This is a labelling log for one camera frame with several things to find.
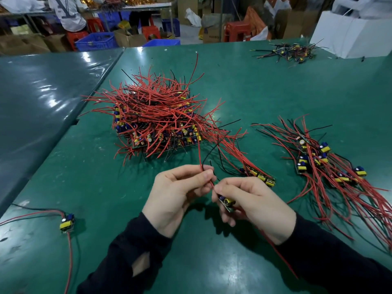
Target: black sleeve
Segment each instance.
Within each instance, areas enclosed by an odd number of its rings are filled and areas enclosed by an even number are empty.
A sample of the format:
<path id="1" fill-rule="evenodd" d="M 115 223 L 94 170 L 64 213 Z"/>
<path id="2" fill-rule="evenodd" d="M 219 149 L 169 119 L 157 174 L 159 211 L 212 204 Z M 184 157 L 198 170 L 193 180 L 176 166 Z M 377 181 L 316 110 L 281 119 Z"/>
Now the black sleeve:
<path id="1" fill-rule="evenodd" d="M 392 272 L 297 214 L 292 235 L 276 247 L 294 272 L 329 293 L 387 293 Z"/>
<path id="2" fill-rule="evenodd" d="M 107 256 L 95 272 L 82 282 L 77 294 L 142 293 L 149 275 L 161 266 L 172 240 L 159 234 L 143 213 L 132 219 L 124 232 L 110 244 Z M 150 268 L 132 277 L 132 264 L 144 252 L 150 252 Z"/>

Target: hand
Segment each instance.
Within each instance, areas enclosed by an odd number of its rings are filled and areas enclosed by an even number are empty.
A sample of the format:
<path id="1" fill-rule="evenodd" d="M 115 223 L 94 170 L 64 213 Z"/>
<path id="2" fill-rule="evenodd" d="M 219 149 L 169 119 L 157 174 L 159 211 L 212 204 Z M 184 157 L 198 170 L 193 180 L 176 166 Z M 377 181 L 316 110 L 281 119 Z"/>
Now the hand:
<path id="1" fill-rule="evenodd" d="M 190 203 L 210 192 L 216 180 L 213 167 L 184 165 L 159 173 L 142 210 L 162 235 L 173 237 Z"/>
<path id="2" fill-rule="evenodd" d="M 219 202 L 219 195 L 236 201 L 232 213 L 219 204 L 222 221 L 231 227 L 236 220 L 247 219 L 276 245 L 294 231 L 296 213 L 258 178 L 224 178 L 213 189 L 213 202 Z"/>

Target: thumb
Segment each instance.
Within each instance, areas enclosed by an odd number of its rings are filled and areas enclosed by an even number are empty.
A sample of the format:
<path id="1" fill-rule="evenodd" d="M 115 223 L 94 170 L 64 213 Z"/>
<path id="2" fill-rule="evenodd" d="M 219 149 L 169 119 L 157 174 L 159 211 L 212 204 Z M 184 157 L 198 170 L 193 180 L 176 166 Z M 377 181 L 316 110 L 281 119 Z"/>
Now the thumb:
<path id="1" fill-rule="evenodd" d="M 177 181 L 177 185 L 181 188 L 182 192 L 189 192 L 190 190 L 203 187 L 214 176 L 212 169 L 208 169 L 199 173 L 191 178 L 186 178 Z"/>
<path id="2" fill-rule="evenodd" d="M 223 197 L 235 200 L 239 205 L 243 208 L 248 208 L 252 206 L 252 194 L 241 190 L 240 188 L 234 185 L 220 185 L 217 184 L 214 187 L 215 192 Z"/>

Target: white box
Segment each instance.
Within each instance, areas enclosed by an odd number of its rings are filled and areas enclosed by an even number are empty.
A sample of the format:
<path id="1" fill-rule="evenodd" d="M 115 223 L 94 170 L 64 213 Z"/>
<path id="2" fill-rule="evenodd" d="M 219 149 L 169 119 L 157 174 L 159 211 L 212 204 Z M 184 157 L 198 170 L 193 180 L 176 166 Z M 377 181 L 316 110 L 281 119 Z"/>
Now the white box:
<path id="1" fill-rule="evenodd" d="M 344 59 L 387 56 L 392 50 L 392 19 L 359 19 L 323 11 L 311 43 Z"/>

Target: green workbench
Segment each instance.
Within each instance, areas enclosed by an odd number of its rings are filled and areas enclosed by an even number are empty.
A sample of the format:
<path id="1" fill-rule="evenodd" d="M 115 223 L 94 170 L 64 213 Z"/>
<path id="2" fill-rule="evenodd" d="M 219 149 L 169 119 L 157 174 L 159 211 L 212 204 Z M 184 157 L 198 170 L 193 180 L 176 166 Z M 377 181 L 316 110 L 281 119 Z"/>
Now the green workbench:
<path id="1" fill-rule="evenodd" d="M 121 71 L 170 74 L 190 78 L 200 99 L 208 99 L 205 111 L 219 99 L 226 101 L 215 113 L 230 130 L 248 130 L 239 141 L 242 151 L 255 165 L 276 178 L 274 191 L 285 201 L 303 188 L 291 161 L 282 148 L 249 127 L 251 123 L 277 122 L 277 117 L 296 118 L 303 114 L 309 129 L 333 124 L 315 131 L 332 150 L 363 166 L 374 186 L 392 189 L 390 133 L 390 79 L 392 57 L 336 59 L 324 50 L 318 56 L 296 65 L 274 58 L 256 59 L 250 49 L 265 49 L 268 42 L 216 43 L 180 47 L 126 49 L 101 88 L 110 90 L 109 81 L 118 87 L 130 81 Z M 85 112 L 92 109 L 89 103 Z M 109 115 L 89 113 L 72 126 L 31 181 L 15 200 L 28 201 L 31 207 L 60 208 L 76 216 L 72 234 L 74 270 L 71 292 L 95 270 L 105 256 L 109 243 L 126 223 L 141 211 L 154 176 L 182 164 L 198 164 L 197 147 L 179 151 L 169 161 L 132 158 L 122 166 L 123 157 L 113 159 L 118 147 Z M 202 144 L 202 157 L 210 150 Z M 218 178 L 227 176 L 218 167 L 217 154 L 211 156 Z M 389 200 L 391 195 L 382 194 Z M 310 219 L 307 198 L 292 204 Z M 2 220 L 28 211 L 10 207 Z M 62 293 L 68 272 L 66 236 L 58 230 L 59 217 L 24 219 L 0 227 L 0 289 L 2 294 Z M 361 254 L 392 269 L 386 253 L 356 217 L 355 230 L 337 225 L 355 238 L 350 242 L 336 234 Z M 297 281 L 272 248 L 260 239 L 250 224 L 234 228 L 223 224 L 210 195 L 193 205 L 174 238 L 173 247 L 163 262 L 148 293 L 319 293 L 322 289 Z"/>

